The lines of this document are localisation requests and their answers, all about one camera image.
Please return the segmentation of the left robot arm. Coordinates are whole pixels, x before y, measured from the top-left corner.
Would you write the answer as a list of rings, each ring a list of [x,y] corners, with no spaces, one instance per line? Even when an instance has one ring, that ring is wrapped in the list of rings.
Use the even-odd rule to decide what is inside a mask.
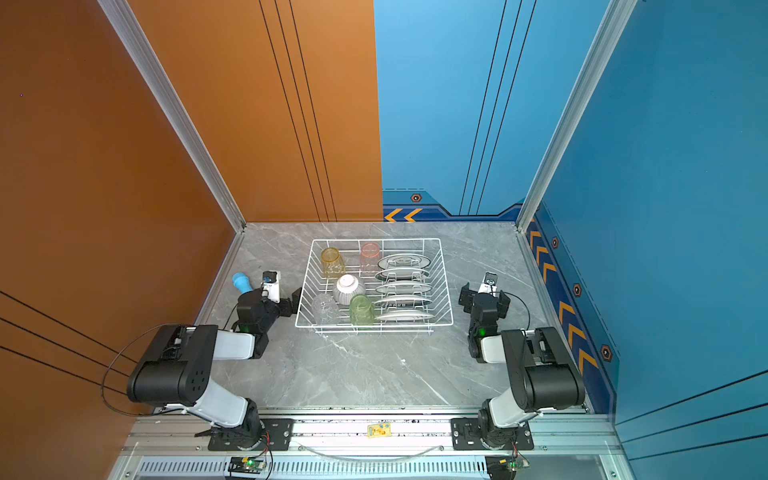
[[[199,437],[211,451],[286,451],[293,433],[290,419],[263,420],[256,402],[236,395],[211,378],[213,364],[257,360],[269,343],[268,331],[280,317],[298,311],[301,291],[272,301],[260,287],[242,294],[231,330],[215,325],[163,325],[127,383],[134,403],[167,407],[206,421]]]

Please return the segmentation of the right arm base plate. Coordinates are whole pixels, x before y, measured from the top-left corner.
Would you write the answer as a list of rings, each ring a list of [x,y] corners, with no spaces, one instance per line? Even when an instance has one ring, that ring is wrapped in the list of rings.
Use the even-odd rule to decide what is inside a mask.
[[[490,420],[485,426],[478,418],[460,417],[450,420],[453,449],[532,451],[535,448],[528,424],[514,428],[498,428]]]

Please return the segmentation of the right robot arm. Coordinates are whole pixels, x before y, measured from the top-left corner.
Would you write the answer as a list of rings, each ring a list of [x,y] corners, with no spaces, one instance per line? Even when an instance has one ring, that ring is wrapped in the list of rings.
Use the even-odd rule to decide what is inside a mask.
[[[484,283],[468,284],[458,304],[470,315],[468,351],[479,363],[505,366],[509,387],[483,402],[478,433],[490,449],[515,448],[518,433],[544,409],[564,410],[586,400],[582,374],[554,327],[501,330],[511,296]]]

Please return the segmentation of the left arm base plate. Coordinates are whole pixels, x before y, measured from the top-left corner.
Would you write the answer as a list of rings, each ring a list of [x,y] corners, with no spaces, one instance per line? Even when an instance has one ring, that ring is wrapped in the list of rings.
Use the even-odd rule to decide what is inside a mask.
[[[257,422],[253,431],[245,426],[237,428],[213,427],[208,435],[209,451],[284,452],[289,449],[293,436],[294,420],[267,418]]]

